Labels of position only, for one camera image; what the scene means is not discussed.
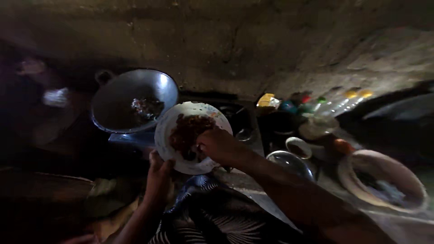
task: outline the hand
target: hand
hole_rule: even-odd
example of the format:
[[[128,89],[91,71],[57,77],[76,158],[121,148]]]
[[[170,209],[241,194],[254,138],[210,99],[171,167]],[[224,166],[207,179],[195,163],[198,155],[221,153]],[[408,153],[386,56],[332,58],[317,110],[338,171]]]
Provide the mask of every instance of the hand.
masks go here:
[[[42,60],[27,57],[20,63],[20,68],[21,70],[17,72],[20,76],[35,75],[44,72],[46,65]]]
[[[237,168],[255,157],[260,157],[222,129],[205,131],[198,136],[196,143],[206,156],[222,166]]]
[[[87,234],[79,237],[74,237],[66,241],[61,241],[60,244],[99,244],[98,237],[94,234]]]
[[[165,203],[170,189],[173,188],[170,172],[175,161],[170,159],[163,162],[156,150],[149,153],[149,161],[151,166],[148,172],[145,198],[151,203]]]

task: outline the metal bowl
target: metal bowl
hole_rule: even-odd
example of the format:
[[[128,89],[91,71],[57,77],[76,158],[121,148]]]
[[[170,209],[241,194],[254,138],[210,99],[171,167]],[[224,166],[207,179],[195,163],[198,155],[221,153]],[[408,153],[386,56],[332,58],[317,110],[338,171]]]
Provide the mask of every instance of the metal bowl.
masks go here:
[[[312,182],[315,182],[312,171],[303,161],[303,159],[297,157],[295,154],[287,151],[274,151],[266,156],[266,159],[271,162],[277,163],[284,167],[286,170],[306,178]]]
[[[154,97],[164,102],[161,114],[153,121],[137,126],[131,113],[134,98]],[[150,129],[159,118],[177,104],[178,86],[167,74],[153,69],[123,73],[101,86],[92,100],[92,121],[103,131],[128,134]]]

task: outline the person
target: person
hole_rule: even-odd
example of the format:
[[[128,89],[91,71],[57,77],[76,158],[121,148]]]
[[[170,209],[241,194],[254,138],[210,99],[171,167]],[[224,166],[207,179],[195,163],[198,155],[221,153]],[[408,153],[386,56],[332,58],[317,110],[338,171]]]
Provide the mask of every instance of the person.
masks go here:
[[[220,165],[253,177],[299,230],[211,175],[190,178],[174,207],[164,212],[174,161],[164,162],[153,151],[144,199],[114,244],[394,243],[366,215],[264,159],[228,132],[208,130],[197,138],[197,144]]]

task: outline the cloth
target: cloth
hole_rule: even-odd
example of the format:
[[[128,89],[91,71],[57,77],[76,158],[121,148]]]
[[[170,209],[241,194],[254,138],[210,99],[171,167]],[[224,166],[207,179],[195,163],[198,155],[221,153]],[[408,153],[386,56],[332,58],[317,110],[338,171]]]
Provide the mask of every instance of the cloth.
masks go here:
[[[312,243],[244,194],[210,175],[191,177],[149,241],[160,243]]]

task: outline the wall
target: wall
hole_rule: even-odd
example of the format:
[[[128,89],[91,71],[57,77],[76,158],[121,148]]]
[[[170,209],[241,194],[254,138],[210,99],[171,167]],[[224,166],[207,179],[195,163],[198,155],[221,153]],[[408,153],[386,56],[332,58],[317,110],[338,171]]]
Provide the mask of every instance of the wall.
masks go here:
[[[431,78],[425,0],[5,0],[1,38],[59,64],[156,68],[182,89],[376,94]]]

